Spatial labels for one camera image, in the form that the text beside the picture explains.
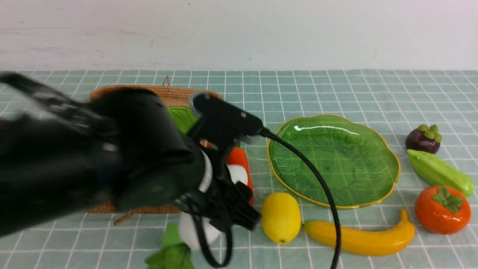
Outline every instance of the persimmon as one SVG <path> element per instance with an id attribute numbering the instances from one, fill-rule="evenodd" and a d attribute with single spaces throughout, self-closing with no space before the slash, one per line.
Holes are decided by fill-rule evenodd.
<path id="1" fill-rule="evenodd" d="M 442 235 L 458 233 L 471 218 L 471 208 L 465 196 L 446 186 L 423 190 L 415 202 L 415 213 L 425 229 Z"/>

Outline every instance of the black cable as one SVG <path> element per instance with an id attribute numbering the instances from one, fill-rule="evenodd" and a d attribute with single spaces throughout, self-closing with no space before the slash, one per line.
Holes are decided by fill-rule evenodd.
<path id="1" fill-rule="evenodd" d="M 207 243 L 207 239 L 206 239 L 206 234 L 204 232 L 203 218 L 196 211 L 196 208 L 193 205 L 194 201 L 190 198 L 187 198 L 186 201 L 187 201 L 186 205 L 189 209 L 191 217 L 193 218 L 193 223 L 196 229 L 197 239 L 199 241 L 199 245 L 201 246 L 201 252 L 203 253 L 203 256 L 206 259 L 207 263 L 209 263 L 209 265 L 212 266 L 213 268 L 226 267 L 232 258 L 233 242 L 232 242 L 232 227 L 230 225 L 230 219 L 226 211 L 226 208 L 224 206 L 224 203 L 218 200 L 216 204 L 219 207 L 218 210 L 220 211 L 221 221 L 223 221 L 225 227 L 227 227 L 227 230 L 225 231 L 226 257 L 224 257 L 224 261 L 222 263 L 219 263 L 216 261 L 216 259 L 214 258 L 211 252 L 211 249 L 209 248 L 209 244 Z"/>
<path id="2" fill-rule="evenodd" d="M 276 136 L 273 132 L 271 132 L 267 128 L 263 128 L 262 131 L 259 133 L 259 135 L 269 138 L 281 144 L 282 146 L 286 147 L 290 151 L 294 152 L 312 170 L 312 173 L 317 177 L 317 180 L 319 180 L 319 183 L 324 189 L 324 192 L 326 194 L 328 203 L 330 205 L 330 211 L 332 211 L 332 218 L 334 219 L 334 225 L 335 225 L 335 231 L 336 231 L 336 244 L 335 244 L 334 257 L 332 258 L 332 264 L 330 265 L 330 269 L 336 269 L 339 262 L 338 258 L 340 256 L 340 248 L 342 245 L 342 234 L 340 231 L 340 222 L 338 219 L 337 207 L 335 206 L 334 198 L 332 197 L 332 194 L 330 193 L 330 189 L 328 188 L 327 183 L 325 182 L 322 175 L 320 175 L 319 171 L 317 171 L 315 166 L 309 161 L 309 159 L 307 159 L 307 157 L 305 157 L 300 151 L 298 151 L 292 145 L 280 139 L 278 136 Z"/>

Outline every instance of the white wall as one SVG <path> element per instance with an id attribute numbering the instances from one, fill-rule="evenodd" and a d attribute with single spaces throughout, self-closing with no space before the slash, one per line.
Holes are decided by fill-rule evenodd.
<path id="1" fill-rule="evenodd" d="M 0 0 L 0 69 L 478 69 L 478 0 Z"/>

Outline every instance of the green cucumber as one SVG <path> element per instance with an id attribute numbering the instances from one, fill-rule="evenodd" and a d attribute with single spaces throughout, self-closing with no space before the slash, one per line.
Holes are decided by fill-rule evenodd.
<path id="1" fill-rule="evenodd" d="M 412 168 L 428 184 L 454 188 L 466 197 L 473 194 L 473 180 L 447 161 L 424 151 L 408 149 L 407 154 Z"/>

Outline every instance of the mangosteen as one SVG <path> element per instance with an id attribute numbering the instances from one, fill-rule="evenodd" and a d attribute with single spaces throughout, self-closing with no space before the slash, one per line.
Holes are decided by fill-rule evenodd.
<path id="1" fill-rule="evenodd" d="M 422 124 L 407 136 L 405 148 L 436 154 L 441 142 L 442 135 L 438 133 L 438 126 L 433 124 L 428 127 Z"/>

